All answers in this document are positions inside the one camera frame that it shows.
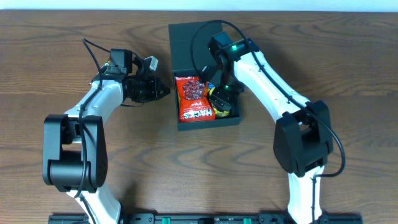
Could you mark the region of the yellow cylindrical candy container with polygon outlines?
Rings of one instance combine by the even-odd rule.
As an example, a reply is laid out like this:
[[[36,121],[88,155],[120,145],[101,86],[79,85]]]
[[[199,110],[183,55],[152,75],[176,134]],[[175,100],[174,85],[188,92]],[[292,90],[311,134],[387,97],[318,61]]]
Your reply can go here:
[[[214,90],[215,90],[215,87],[211,88],[208,91],[208,97],[210,97],[212,95]],[[218,118],[225,118],[225,117],[227,117],[229,115],[229,111],[221,111],[213,103],[210,103],[210,105],[212,106],[213,111],[215,112],[215,118],[217,118],[217,119]]]

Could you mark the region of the red Hacks candy bag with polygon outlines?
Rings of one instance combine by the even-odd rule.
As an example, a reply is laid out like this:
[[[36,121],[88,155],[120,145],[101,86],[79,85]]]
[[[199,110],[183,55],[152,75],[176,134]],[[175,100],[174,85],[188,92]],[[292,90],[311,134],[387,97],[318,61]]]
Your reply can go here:
[[[211,121],[215,112],[208,101],[208,85],[198,77],[175,77],[179,99],[179,121]]]

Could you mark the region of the dark green box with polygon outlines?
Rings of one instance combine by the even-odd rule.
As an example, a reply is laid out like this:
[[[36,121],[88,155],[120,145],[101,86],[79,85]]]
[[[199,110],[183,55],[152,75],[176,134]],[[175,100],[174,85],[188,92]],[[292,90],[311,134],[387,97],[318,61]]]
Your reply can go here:
[[[170,53],[172,59],[172,74],[177,77],[195,77],[191,56],[190,44],[193,43],[193,56],[198,69],[205,66],[214,66],[214,58],[208,50],[211,36],[223,30],[220,23],[207,24],[206,22],[188,22],[169,25]],[[177,120],[179,131],[194,129],[220,128],[239,125],[242,120],[240,99],[238,98],[232,107],[230,114],[225,118],[211,121],[194,121],[183,123]]]

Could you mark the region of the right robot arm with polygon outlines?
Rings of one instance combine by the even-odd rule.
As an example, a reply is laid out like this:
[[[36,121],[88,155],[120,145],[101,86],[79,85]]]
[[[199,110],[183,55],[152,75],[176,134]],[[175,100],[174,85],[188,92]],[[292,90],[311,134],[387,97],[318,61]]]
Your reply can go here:
[[[221,72],[221,81],[210,96],[220,111],[230,110],[248,87],[275,121],[273,151],[288,173],[288,213],[295,223],[315,223],[320,208],[321,175],[333,150],[329,110],[322,101],[311,103],[272,69],[251,40],[233,42],[227,33],[211,37],[208,48]]]

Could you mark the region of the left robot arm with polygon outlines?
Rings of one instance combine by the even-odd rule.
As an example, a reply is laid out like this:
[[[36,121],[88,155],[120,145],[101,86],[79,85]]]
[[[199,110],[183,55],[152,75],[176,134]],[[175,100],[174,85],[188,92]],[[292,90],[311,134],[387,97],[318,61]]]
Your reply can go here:
[[[82,215],[51,215],[49,223],[137,223],[106,184],[108,154],[104,125],[113,111],[131,99],[134,106],[170,93],[153,73],[158,60],[126,49],[109,50],[98,65],[89,92],[63,114],[44,120],[42,176],[47,185],[74,198]]]

